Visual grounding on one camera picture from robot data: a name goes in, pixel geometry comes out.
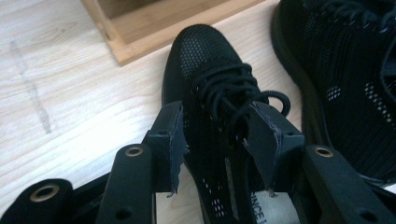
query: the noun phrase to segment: shoe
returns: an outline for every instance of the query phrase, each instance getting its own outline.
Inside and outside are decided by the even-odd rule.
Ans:
[[[264,185],[243,144],[251,125],[249,109],[267,105],[273,96],[284,103],[286,116],[289,99],[280,92],[260,92],[251,67],[216,29],[193,25],[177,36],[165,68],[163,104],[182,101],[185,164],[206,224],[264,221],[256,199]]]
[[[396,9],[373,0],[281,0],[274,50],[304,96],[307,144],[340,151],[366,180],[396,176]]]

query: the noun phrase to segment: wooden tray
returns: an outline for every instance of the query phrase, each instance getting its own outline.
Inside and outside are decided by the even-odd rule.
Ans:
[[[213,24],[263,0],[81,0],[123,66],[172,43],[185,27]]]

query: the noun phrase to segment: round metal joint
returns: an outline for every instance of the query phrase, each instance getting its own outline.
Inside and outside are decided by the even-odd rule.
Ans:
[[[334,156],[334,154],[332,154],[332,152],[325,147],[317,147],[315,148],[315,152],[322,157],[330,158]]]
[[[141,147],[130,147],[125,151],[125,155],[128,157],[139,156],[143,153],[143,148]]]
[[[59,186],[55,184],[45,185],[33,192],[30,195],[30,201],[34,203],[44,202],[53,196],[55,196],[59,192]]]

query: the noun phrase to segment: wooden floor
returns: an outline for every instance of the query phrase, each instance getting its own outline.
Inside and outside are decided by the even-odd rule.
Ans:
[[[300,93],[269,39],[277,0],[215,25],[262,90]],[[170,46],[119,67],[79,0],[0,1],[0,216],[30,185],[64,178],[77,188],[110,171],[121,147],[140,143],[161,108]],[[203,223],[196,188],[182,167],[179,194],[157,197],[158,223]]]

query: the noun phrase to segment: shoelace loop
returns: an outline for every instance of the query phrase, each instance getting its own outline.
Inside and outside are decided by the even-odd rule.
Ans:
[[[380,33],[388,30],[387,24],[390,20],[396,20],[396,7],[379,18],[361,3],[346,0],[328,1],[322,5],[320,10],[323,13],[332,13],[331,21],[337,21],[337,18],[343,17],[346,18],[346,24],[353,24],[360,19],[362,28],[366,28],[371,22],[378,22],[377,27]]]
[[[193,82],[192,91],[201,101],[201,106],[210,114],[220,131],[226,131],[229,139],[243,139],[236,130],[241,119],[246,120],[247,110],[253,101],[269,104],[269,98],[278,99],[281,114],[290,112],[289,98],[278,91],[260,91],[257,79],[246,63],[216,66],[203,71]]]

